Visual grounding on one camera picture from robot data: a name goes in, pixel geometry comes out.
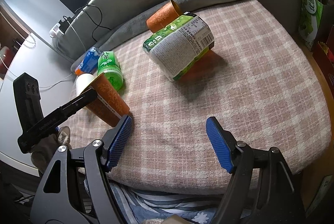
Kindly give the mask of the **grey gloved hand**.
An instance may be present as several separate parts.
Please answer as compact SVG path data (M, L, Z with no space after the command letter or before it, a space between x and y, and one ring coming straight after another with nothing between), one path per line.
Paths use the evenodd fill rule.
M41 139L40 142L32 148L30 159L41 174L44 174L46 171L59 146L67 146L71 149L70 128L68 126L60 128L57 134L51 134L47 138Z

